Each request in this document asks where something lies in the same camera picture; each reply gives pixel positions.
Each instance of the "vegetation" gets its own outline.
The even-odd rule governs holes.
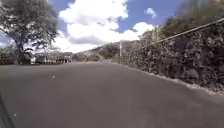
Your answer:
[[[224,17],[224,0],[187,0],[169,17],[163,26],[155,27],[140,36],[141,45],[149,45],[161,39],[191,30]]]
[[[22,63],[24,45],[44,48],[57,36],[57,14],[46,0],[0,0],[0,31],[13,39],[18,63]]]
[[[15,47],[13,45],[0,48],[0,65],[14,64],[15,60]]]
[[[100,57],[97,54],[92,54],[88,57],[88,61],[99,61]]]
[[[83,61],[85,62],[87,61],[87,58],[88,57],[83,53],[77,53],[72,56],[72,60],[78,61],[78,62],[83,62]]]
[[[99,54],[104,57],[104,59],[112,59],[116,54],[118,54],[120,49],[116,45],[106,45],[103,50],[99,52]]]

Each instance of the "blue sky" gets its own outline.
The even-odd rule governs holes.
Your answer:
[[[161,25],[164,21],[173,16],[178,5],[182,0],[129,0],[127,2],[127,10],[129,17],[119,22],[117,31],[124,32],[132,28],[138,22],[147,22],[154,25]],[[50,0],[57,13],[68,8],[68,3],[75,3],[75,0]],[[152,18],[150,15],[144,13],[147,8],[152,8],[157,17]],[[60,20],[60,29],[66,32],[67,24]]]
[[[60,22],[53,45],[76,53],[111,42],[137,40],[174,15],[182,1],[48,0]]]

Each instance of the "bush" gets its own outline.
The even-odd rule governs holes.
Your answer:
[[[83,62],[83,61],[85,62],[87,61],[87,58],[88,57],[83,53],[77,53],[72,56],[72,60],[78,61],[78,62]]]
[[[114,45],[107,45],[105,49],[99,52],[104,59],[112,59],[117,53],[119,53],[120,49]]]
[[[0,48],[0,65],[14,64],[16,56],[11,46]]]
[[[88,57],[88,61],[99,61],[100,57],[97,54],[92,54]]]

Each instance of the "road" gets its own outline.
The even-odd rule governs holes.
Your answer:
[[[224,128],[224,101],[115,64],[0,67],[16,128]]]

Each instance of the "stone wall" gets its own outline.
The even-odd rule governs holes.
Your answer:
[[[214,91],[224,90],[224,21],[123,53],[121,62]]]

